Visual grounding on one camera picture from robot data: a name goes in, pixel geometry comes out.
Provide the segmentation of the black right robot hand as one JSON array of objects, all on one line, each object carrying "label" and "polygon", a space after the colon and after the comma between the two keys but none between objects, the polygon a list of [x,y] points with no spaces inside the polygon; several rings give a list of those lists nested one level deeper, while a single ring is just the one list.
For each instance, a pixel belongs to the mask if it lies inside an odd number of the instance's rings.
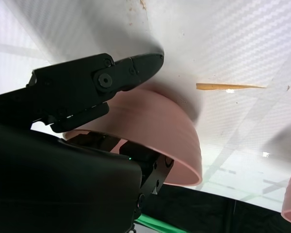
[{"label": "black right robot hand", "polygon": [[0,233],[127,233],[172,159],[105,133],[56,133],[109,112],[107,101],[153,77],[162,53],[119,61],[102,53],[36,69],[25,88],[0,95]]}]

